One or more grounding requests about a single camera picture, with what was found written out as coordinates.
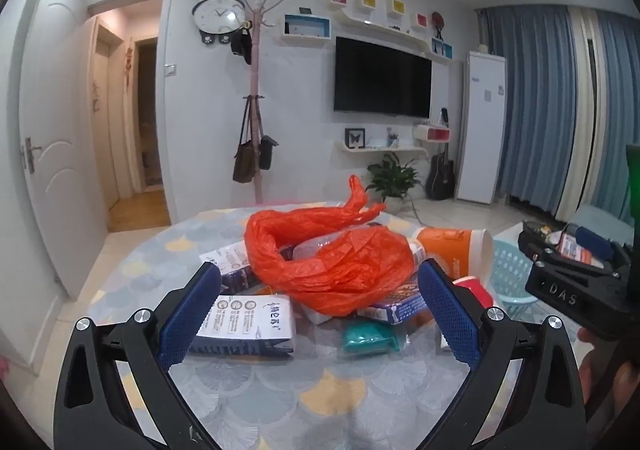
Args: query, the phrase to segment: wooden floor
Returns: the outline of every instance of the wooden floor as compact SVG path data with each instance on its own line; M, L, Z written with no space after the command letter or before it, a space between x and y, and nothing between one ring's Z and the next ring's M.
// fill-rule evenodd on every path
M128 199L120 199L109 210L109 216L110 232L128 232L171 225L164 190L144 192Z

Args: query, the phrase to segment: round table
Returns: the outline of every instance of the round table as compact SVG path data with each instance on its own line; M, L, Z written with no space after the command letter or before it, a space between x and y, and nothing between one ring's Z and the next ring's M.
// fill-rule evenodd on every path
M190 280L200 254L242 240L257 210L204 212L143 243L108 278L88 315L98 324L115 323L139 308L155 308ZM376 221L404 235L417 227L385 213ZM440 349L435 322L405 336L409 343L398 353L346 358L338 350L345 322L314 326L296 309L296 348L289 360L188 354L169 374L225 450L414 450L455 396L468 367ZM162 441L128 365L118 367L142 429Z

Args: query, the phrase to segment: flower pot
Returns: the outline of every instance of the flower pot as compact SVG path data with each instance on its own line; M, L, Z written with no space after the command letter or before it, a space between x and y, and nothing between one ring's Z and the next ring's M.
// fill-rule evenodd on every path
M395 215L400 211L403 204L404 204L404 199L402 199L401 197L388 197L385 199L385 205L386 205L385 212L388 214Z

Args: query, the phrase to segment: green light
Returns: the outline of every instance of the green light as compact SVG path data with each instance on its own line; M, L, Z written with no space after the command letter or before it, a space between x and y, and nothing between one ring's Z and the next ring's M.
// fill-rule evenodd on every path
M629 166L631 215L640 221L640 145L626 146L626 164Z

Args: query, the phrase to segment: acoustic guitar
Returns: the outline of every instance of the acoustic guitar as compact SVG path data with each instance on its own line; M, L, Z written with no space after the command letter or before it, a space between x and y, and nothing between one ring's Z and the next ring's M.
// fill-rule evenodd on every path
M449 112L442 109L442 118L449 127ZM456 175L453 171L453 160L449 159L449 143L444 147L444 152L431 158L431 171L425 185L427 197L434 201L444 201L453 197L456 191Z

